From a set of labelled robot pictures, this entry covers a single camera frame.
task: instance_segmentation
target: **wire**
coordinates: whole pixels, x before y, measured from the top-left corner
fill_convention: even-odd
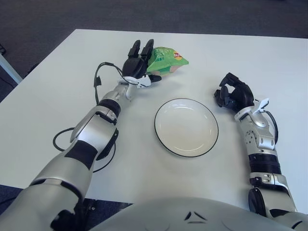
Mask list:
[[[1,202],[0,202],[0,205],[3,205],[3,204],[5,204],[5,203],[7,203],[7,202],[9,202],[9,201],[11,201],[11,200],[15,200],[16,197],[17,197],[17,196],[14,196],[14,197],[11,197],[11,198],[6,199],[6,200],[4,200],[4,201],[1,201]]]
[[[277,142],[278,142],[278,126],[277,126],[276,120],[275,120],[274,116],[269,111],[264,110],[264,112],[269,115],[270,119],[273,122],[273,125],[275,127],[275,144],[277,144]]]
[[[105,164],[103,167],[101,167],[101,168],[99,168],[99,169],[97,169],[97,170],[93,171],[93,173],[98,172],[98,171],[101,171],[102,169],[104,169],[105,167],[107,167],[107,166],[108,166],[108,164],[110,164],[110,162],[111,162],[111,161],[112,161],[112,159],[114,158],[115,153],[116,153],[116,149],[114,149],[114,153],[112,154],[112,157],[111,157],[111,159],[108,161],[108,163],[107,163],[107,164]]]
[[[10,85],[11,86],[11,88],[15,88],[11,83],[9,83],[8,81],[6,81],[5,79],[3,79],[1,76],[0,76],[0,79],[3,81],[3,82],[5,82],[5,83],[7,83],[8,85]]]
[[[62,133],[65,133],[65,132],[67,132],[67,131],[72,131],[72,130],[74,130],[74,128],[64,129],[64,130],[58,132],[58,134],[56,134],[56,135],[54,136],[54,138],[53,138],[53,140],[52,140],[52,143],[53,143],[54,147],[55,147],[56,149],[58,149],[60,152],[63,152],[64,149],[63,149],[63,148],[60,148],[60,147],[56,144],[56,139],[57,139],[58,136],[60,136]]]
[[[119,67],[117,67],[116,65],[114,65],[114,64],[112,64],[112,63],[109,63],[109,62],[103,62],[103,63],[101,63],[101,64],[99,64],[99,65],[97,66],[97,69],[96,69],[95,75],[94,75],[94,89],[95,89],[95,101],[96,101],[96,105],[98,105],[99,102],[100,102],[100,101],[99,101],[99,98],[98,98],[98,93],[97,93],[97,86],[102,84],[102,82],[101,82],[101,80],[100,80],[100,77],[97,76],[97,73],[98,73],[99,69],[100,69],[102,66],[105,66],[105,65],[106,65],[106,66],[113,66],[113,67],[118,71],[118,73],[120,74],[121,78],[122,78],[125,82],[127,82],[128,84],[131,84],[131,85],[138,85],[137,83],[131,83],[131,82],[127,81],[127,80],[123,77],[123,71],[122,71]]]

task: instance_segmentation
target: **chip bag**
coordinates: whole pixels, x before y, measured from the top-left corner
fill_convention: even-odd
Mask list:
[[[153,49],[152,56],[148,62],[147,74],[166,76],[186,64],[188,64],[188,61],[175,50],[156,47]]]

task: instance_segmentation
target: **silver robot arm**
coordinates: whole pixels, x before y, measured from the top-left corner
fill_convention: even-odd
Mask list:
[[[53,158],[1,215],[1,231],[82,229],[82,203],[94,162],[106,157],[114,145],[121,109],[133,99],[137,88],[161,80],[158,76],[145,76],[153,42],[151,39],[147,43],[141,56],[138,55],[140,41],[135,42],[119,84],[76,125],[71,145]]]
[[[234,86],[234,91],[229,94],[225,84]],[[250,88],[231,73],[220,86],[221,90],[214,95],[216,101],[219,106],[236,112],[234,118],[243,132],[247,148],[250,183],[254,186],[248,195],[250,211],[297,231],[306,231],[308,217],[297,212],[286,177],[281,174],[275,149],[278,128],[272,114],[264,110],[269,100],[254,100]],[[263,116],[265,113],[275,126],[275,135],[270,132],[269,121]]]

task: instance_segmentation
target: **gray carpet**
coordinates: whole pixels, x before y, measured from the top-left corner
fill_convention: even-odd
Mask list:
[[[0,44],[7,50],[4,57],[22,77],[76,28],[308,38],[308,2],[0,0]],[[16,85],[2,68],[0,77]],[[0,102],[11,90],[0,79]],[[0,201],[19,192],[19,189],[0,186]],[[0,213],[9,204],[0,205]],[[126,206],[97,202],[87,229]]]

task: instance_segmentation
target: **robot forearm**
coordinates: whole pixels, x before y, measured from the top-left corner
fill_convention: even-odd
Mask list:
[[[235,87],[232,93],[225,86]],[[307,216],[297,213],[287,181],[281,174],[275,149],[278,128],[271,113],[264,110],[269,100],[254,100],[250,88],[236,76],[228,73],[222,80],[221,90],[214,94],[220,107],[228,107],[236,112],[234,118],[243,132],[244,143],[250,164],[250,183],[254,186],[249,192],[250,211],[276,220],[290,228],[307,228]],[[267,113],[275,126],[275,135],[270,133]]]

